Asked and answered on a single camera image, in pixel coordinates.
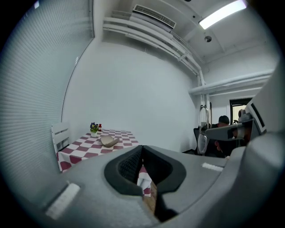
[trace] table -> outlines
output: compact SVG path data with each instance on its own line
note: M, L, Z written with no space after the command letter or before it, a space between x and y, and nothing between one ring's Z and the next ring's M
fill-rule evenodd
M120 141L112 147L104 147L101 137L105 135L119 138ZM91 137L91 134L87 133L57 152L57 162L60 171L65 172L82 160L138 145L138 141L130 131L102 129L101 132L97 132L97 137ZM144 167L139 172L137 185L142 187L145 196L151 196L151 178Z

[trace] white blind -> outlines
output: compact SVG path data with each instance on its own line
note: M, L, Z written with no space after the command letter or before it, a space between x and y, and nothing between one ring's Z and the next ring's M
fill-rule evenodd
M13 30L0 59L0 165L29 200L59 175L51 125L93 38L89 0L43 0Z

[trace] wooden floor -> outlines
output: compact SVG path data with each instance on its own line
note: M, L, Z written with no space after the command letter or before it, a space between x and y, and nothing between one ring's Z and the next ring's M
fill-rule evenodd
M146 205L153 214L155 213L156 196L157 196L156 185L153 182L151 182L151 197L145 196L143 198L143 201L146 203Z

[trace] window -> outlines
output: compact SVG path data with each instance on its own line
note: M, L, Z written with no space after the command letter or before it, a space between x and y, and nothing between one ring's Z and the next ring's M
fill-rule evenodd
M235 120L239 120L239 111L241 109L245 109L247 103L249 103L251 98L238 99L238 100L230 100L230 108L231 108L231 122L233 124Z

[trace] white ceiling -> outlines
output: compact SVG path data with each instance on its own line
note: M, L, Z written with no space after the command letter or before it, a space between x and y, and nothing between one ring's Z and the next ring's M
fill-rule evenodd
M135 4L149 7L174 20L174 32L185 39L203 62L263 44L267 32L262 20L247 8L204 30L199 21L233 0L121 0L119 10L131 11ZM205 36L212 41L206 43Z

